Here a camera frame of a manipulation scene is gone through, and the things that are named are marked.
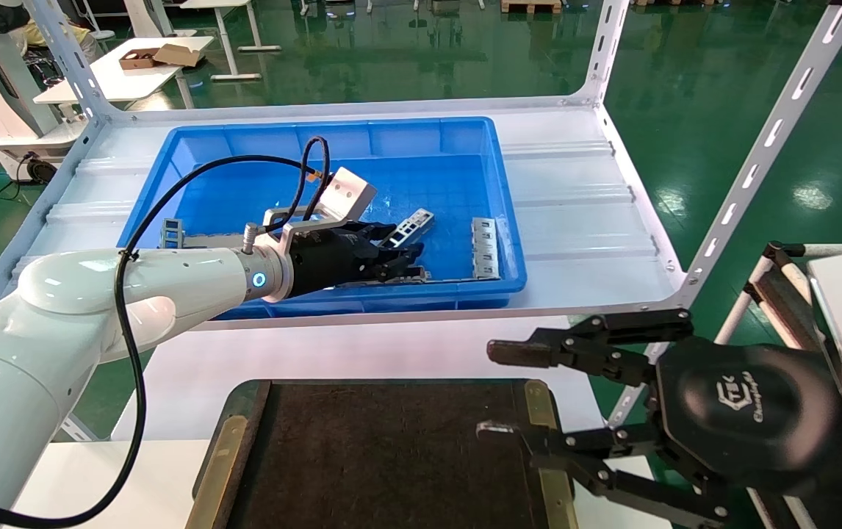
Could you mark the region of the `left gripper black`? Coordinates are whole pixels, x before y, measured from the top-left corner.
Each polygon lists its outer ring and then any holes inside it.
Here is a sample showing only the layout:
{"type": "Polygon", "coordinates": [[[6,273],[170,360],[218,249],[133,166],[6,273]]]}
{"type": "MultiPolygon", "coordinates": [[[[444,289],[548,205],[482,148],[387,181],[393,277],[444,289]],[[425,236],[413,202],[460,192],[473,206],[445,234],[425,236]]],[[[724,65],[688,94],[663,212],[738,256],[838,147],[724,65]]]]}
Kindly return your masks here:
{"type": "Polygon", "coordinates": [[[382,284],[427,281],[430,274],[417,264],[424,245],[396,248],[396,231],[395,224],[365,223],[295,235],[289,248],[293,271],[289,296],[371,278],[382,284]]]}

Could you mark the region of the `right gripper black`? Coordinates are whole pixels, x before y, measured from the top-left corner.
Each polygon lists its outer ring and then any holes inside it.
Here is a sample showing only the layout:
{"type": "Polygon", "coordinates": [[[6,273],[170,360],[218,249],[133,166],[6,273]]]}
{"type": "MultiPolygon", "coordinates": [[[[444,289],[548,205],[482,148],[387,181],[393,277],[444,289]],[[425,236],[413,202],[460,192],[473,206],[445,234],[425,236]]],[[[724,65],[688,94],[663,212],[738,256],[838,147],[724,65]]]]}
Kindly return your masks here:
{"type": "Polygon", "coordinates": [[[647,425],[563,432],[548,425],[477,424],[481,441],[511,441],[528,464],[560,471],[595,497],[688,528],[723,528],[729,510],[707,497],[731,486],[793,493],[810,488],[842,419],[842,397],[814,353],[785,346],[718,345],[685,339],[686,309],[592,315],[561,328],[536,328],[526,339],[492,339],[495,364],[563,366],[628,387],[654,382],[655,418],[665,444],[647,425]],[[656,365],[625,345],[677,342],[656,365]],[[609,460],[655,454],[697,480],[696,492],[619,471],[609,460]]]}

